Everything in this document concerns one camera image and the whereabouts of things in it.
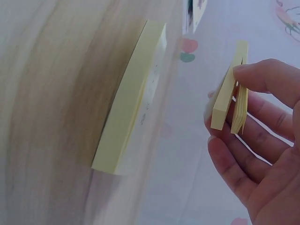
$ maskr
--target fingernail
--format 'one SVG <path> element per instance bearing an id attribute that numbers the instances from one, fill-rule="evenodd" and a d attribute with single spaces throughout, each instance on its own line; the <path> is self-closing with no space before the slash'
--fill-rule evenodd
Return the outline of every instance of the fingernail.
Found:
<path id="1" fill-rule="evenodd" d="M 233 72 L 241 71 L 241 70 L 247 68 L 247 66 L 248 66 L 247 64 L 242 64 L 242 65 L 235 66 L 235 67 L 233 68 Z"/>
<path id="2" fill-rule="evenodd" d="M 210 143 L 210 141 L 211 141 L 212 139 L 214 139 L 214 138 L 216 138 L 216 136 L 213 136 L 213 135 L 210 136 L 210 137 L 208 138 L 208 140 L 207 140 L 207 144 Z"/>

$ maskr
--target sticky note pad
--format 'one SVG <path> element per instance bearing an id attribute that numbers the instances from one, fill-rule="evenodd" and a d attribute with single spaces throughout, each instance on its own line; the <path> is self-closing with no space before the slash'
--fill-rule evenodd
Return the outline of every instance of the sticky note pad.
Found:
<path id="1" fill-rule="evenodd" d="M 248 49 L 243 52 L 242 64 L 247 64 Z M 248 89 L 238 84 L 236 101 L 234 106 L 234 113 L 231 125 L 231 133 L 237 134 L 242 128 L 244 131 L 244 125 L 247 118 L 248 111 Z"/>
<path id="2" fill-rule="evenodd" d="M 233 98 L 233 92 L 236 88 L 236 80 L 233 76 L 233 68 L 242 64 L 243 57 L 248 52 L 248 43 L 246 41 L 239 41 L 237 43 L 234 58 L 225 75 L 222 87 L 215 101 L 210 127 L 217 130 L 222 130 L 224 122 L 228 113 L 230 103 Z"/>
<path id="3" fill-rule="evenodd" d="M 109 112 L 92 168 L 133 173 L 166 50 L 165 24 L 147 21 Z"/>

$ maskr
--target finger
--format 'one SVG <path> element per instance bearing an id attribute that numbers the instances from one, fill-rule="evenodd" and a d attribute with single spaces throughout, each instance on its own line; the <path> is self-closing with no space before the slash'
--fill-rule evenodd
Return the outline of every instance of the finger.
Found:
<path id="1" fill-rule="evenodd" d="M 270 59 L 233 70 L 243 86 L 257 92 L 270 92 L 288 107 L 300 100 L 300 70 L 278 60 Z"/>
<path id="2" fill-rule="evenodd" d="M 267 174 L 270 165 L 258 159 L 247 147 L 233 134 L 227 123 L 223 130 L 210 128 L 211 117 L 205 122 L 205 126 L 211 135 L 220 138 L 228 147 L 242 170 L 255 182 L 259 183 Z"/>
<path id="3" fill-rule="evenodd" d="M 208 149 L 218 173 L 239 200 L 247 206 L 248 199 L 257 187 L 257 184 L 243 172 L 221 139 L 215 137 L 210 139 Z"/>
<path id="4" fill-rule="evenodd" d="M 259 97 L 252 91 L 248 96 L 248 112 L 269 127 L 274 133 L 293 142 L 293 117 L 285 110 Z"/>
<path id="5" fill-rule="evenodd" d="M 235 102 L 231 102 L 226 117 L 228 124 L 232 123 Z M 250 116 L 247 116 L 243 134 L 239 132 L 242 140 L 255 152 L 268 162 L 274 164 L 277 162 L 281 154 L 290 146 L 271 135 L 259 123 Z"/>

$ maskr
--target white fabric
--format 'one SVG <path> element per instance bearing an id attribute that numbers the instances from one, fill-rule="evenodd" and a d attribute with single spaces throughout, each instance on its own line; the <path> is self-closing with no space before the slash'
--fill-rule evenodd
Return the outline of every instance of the white fabric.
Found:
<path id="1" fill-rule="evenodd" d="M 282 2 L 288 8 L 300 6 L 297 0 Z M 300 67 L 300 43 L 285 31 L 275 6 L 276 0 L 208 1 L 197 32 L 187 36 L 198 42 L 195 60 L 179 61 L 138 225 L 251 224 L 211 162 L 203 112 L 207 93 L 226 72 L 238 39 L 249 42 L 248 63 L 277 58 Z M 300 15 L 293 16 L 300 22 Z M 263 96 L 291 111 L 272 96 Z"/>

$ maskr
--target wooden board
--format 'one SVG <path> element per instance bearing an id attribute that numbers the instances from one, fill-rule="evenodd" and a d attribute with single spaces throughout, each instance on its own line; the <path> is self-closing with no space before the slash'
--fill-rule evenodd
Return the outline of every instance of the wooden board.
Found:
<path id="1" fill-rule="evenodd" d="M 0 224 L 132 225 L 155 136 L 144 140 L 135 175 L 90 166 L 147 19 L 169 22 L 148 124 L 159 129 L 178 60 L 181 1 L 10 0 L 1 7 Z"/>

